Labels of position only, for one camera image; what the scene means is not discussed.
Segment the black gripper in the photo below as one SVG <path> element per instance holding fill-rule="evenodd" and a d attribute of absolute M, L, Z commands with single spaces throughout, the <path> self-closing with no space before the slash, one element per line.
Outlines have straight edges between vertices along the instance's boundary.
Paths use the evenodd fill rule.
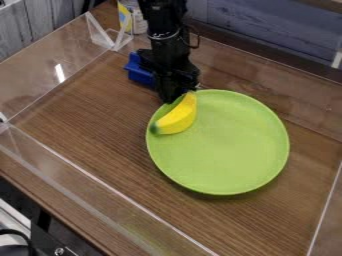
<path fill-rule="evenodd" d="M 196 90 L 199 68 L 189 61 L 191 50 L 199 45 L 189 43 L 189 32 L 171 35 L 148 35 L 149 49 L 138 49 L 141 67 L 152 72 L 155 87 L 164 103 L 172 103 L 188 91 Z"/>

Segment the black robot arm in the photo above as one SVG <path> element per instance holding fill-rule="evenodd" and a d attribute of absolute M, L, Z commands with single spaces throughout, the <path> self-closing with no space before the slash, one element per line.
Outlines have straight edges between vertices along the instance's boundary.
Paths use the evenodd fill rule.
<path fill-rule="evenodd" d="M 146 21 L 149 49 L 138 49 L 141 68 L 152 73 L 153 86 L 164 103 L 171 104 L 187 91 L 195 91 L 200 70 L 189 60 L 191 27 L 184 23 L 187 0 L 137 0 Z"/>

